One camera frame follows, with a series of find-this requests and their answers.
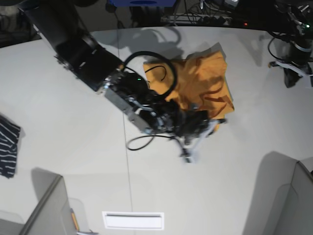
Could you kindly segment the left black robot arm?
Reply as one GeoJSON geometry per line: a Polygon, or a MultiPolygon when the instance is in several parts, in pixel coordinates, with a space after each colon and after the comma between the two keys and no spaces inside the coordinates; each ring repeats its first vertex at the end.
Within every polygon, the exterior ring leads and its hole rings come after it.
{"type": "Polygon", "coordinates": [[[274,61],[268,67],[280,67],[284,71],[284,84],[287,88],[296,85],[302,80],[306,88],[313,87],[313,2],[311,0],[276,0],[275,8],[286,15],[290,26],[290,33],[268,32],[272,39],[267,49],[274,61]],[[289,44],[286,56],[278,57],[270,51],[275,40],[289,44]]]}

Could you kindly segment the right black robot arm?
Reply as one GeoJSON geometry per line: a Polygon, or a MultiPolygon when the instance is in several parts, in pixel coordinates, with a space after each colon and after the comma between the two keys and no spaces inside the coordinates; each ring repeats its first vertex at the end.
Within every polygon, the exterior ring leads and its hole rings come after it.
{"type": "Polygon", "coordinates": [[[17,7],[30,19],[56,52],[57,60],[94,91],[121,110],[130,122],[149,136],[168,134],[188,145],[201,141],[214,130],[207,111],[184,111],[169,98],[178,84],[174,65],[160,54],[139,51],[126,60],[103,48],[81,24],[71,0],[22,0],[17,7]],[[168,66],[172,81],[162,93],[152,90],[127,65],[136,57],[151,56],[168,66]]]}

